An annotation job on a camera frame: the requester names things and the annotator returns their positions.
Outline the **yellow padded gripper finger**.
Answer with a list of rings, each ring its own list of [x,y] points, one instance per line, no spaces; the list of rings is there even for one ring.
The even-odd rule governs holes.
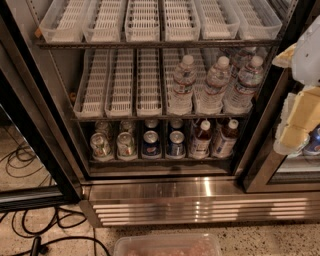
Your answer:
[[[309,133],[320,124],[320,87],[307,86],[289,93],[280,114],[273,150],[281,155],[300,151],[309,142]]]
[[[272,64],[280,68],[290,68],[292,66],[292,59],[297,44],[294,43],[289,46],[286,50],[278,54],[273,60]]]

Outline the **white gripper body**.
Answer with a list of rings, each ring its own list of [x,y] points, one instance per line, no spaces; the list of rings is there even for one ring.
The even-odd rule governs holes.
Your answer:
[[[297,41],[292,57],[292,75],[305,86],[320,85],[320,15]]]

